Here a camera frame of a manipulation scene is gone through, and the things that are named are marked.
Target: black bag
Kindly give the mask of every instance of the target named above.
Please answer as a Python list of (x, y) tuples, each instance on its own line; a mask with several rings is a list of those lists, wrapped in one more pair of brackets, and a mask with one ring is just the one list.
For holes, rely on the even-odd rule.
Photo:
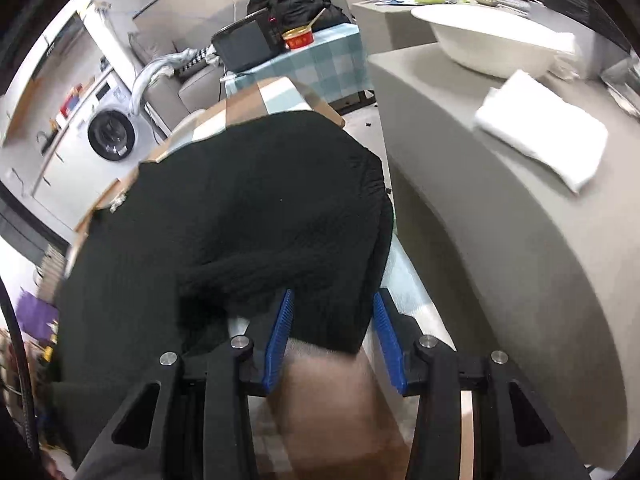
[(340, 8), (331, 3), (331, 0), (249, 0), (246, 12), (251, 14), (265, 7), (269, 9), (270, 16), (275, 19), (282, 33), (308, 25), (323, 7), (326, 11), (314, 23), (314, 32), (339, 23), (350, 23)]

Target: gray countertop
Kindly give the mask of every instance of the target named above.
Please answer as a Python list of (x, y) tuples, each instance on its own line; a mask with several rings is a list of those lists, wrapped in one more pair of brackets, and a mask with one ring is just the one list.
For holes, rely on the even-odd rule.
[(389, 159), (442, 218), (498, 340), (586, 462), (619, 465), (640, 436), (640, 124), (599, 82), (542, 79), (609, 131), (594, 179), (575, 196), (474, 127), (503, 80), (438, 44), (369, 60)]

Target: white bowl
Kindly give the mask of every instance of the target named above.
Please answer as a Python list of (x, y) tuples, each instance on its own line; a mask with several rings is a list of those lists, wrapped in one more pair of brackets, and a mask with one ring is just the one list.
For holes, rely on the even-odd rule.
[(551, 67), (566, 38), (504, 10), (469, 4), (415, 7), (412, 15), (431, 23), (443, 51), (485, 74), (510, 78), (521, 69), (533, 78)]

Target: black microwave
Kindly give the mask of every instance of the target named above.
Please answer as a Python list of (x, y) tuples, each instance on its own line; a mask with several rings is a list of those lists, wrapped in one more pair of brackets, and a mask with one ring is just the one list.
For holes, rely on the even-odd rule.
[(225, 68), (242, 72), (285, 51), (284, 40), (267, 9), (252, 12), (216, 32), (211, 43)]

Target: washing machine door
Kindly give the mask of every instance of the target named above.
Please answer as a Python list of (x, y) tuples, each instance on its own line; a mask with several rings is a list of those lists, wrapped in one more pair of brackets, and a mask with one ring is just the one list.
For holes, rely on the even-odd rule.
[(136, 141), (133, 124), (117, 110), (100, 110), (89, 121), (87, 131), (94, 152), (106, 160), (128, 157)]

